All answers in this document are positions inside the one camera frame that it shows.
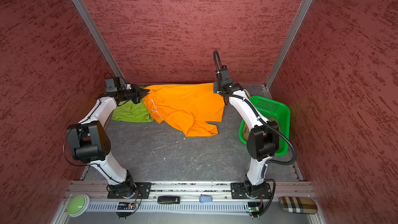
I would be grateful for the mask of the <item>lime green shorts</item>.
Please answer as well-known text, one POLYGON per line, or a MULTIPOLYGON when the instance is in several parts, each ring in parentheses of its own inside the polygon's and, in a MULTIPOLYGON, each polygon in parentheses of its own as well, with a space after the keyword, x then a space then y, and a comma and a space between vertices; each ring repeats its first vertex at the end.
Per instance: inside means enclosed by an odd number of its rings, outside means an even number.
POLYGON ((144 104, 143 98, 141 98, 141 102, 138 104, 134 104, 132 101, 118 103, 113 111, 112 120, 131 123, 153 122, 153 118, 144 104))

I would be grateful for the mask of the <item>orange shorts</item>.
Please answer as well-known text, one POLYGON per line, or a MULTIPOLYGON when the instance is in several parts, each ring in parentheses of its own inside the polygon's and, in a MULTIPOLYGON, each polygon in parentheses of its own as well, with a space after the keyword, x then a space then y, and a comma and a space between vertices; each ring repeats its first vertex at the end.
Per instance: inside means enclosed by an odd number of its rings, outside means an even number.
POLYGON ((186 137, 218 134, 215 122, 222 122, 225 103, 214 93, 214 84, 152 85, 143 102, 151 117, 166 122, 186 137))

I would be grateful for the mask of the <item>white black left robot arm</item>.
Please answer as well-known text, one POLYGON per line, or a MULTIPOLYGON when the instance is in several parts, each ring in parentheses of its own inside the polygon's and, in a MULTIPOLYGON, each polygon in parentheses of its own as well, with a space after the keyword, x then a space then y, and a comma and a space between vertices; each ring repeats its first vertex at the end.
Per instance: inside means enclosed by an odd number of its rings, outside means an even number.
POLYGON ((109 199, 132 199, 142 196, 131 173, 123 168, 111 152, 111 141, 104 125, 120 102, 137 104, 150 92, 136 84, 110 86, 99 95, 87 116, 67 127, 65 140, 69 142, 72 158, 81 167, 94 167, 107 180, 109 199))

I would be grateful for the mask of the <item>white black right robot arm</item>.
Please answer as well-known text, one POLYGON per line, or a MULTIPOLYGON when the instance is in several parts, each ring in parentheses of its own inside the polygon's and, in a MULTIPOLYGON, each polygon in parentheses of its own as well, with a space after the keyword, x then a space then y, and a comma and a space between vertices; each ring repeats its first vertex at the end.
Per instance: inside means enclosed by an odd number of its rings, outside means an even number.
POLYGON ((265 173, 266 164, 279 150, 278 124, 270 122, 251 103, 247 93, 238 84, 221 87, 215 82, 214 93, 224 97, 241 115, 249 130, 246 148, 251 156, 250 167, 246 174, 244 189, 246 194, 257 197, 267 189, 265 173))

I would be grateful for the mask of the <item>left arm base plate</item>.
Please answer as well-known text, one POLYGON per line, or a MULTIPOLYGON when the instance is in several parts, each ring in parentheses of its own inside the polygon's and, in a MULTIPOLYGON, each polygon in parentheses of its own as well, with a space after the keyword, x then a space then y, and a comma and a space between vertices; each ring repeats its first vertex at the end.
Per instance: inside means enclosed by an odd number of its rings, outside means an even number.
POLYGON ((150 182, 141 182, 135 183, 136 188, 134 190, 124 190, 124 189, 111 189, 111 186, 107 186, 108 199, 126 199, 126 200, 134 200, 134 199, 148 199, 151 191, 152 183, 150 182))

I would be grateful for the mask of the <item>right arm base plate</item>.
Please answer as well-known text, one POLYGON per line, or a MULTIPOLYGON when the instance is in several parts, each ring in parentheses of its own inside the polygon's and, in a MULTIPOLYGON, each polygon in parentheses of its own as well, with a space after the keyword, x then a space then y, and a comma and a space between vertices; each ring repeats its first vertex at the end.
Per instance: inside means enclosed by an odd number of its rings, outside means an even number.
POLYGON ((269 183, 253 186, 249 181, 244 183, 231 183, 232 199, 270 199, 271 187, 269 183))

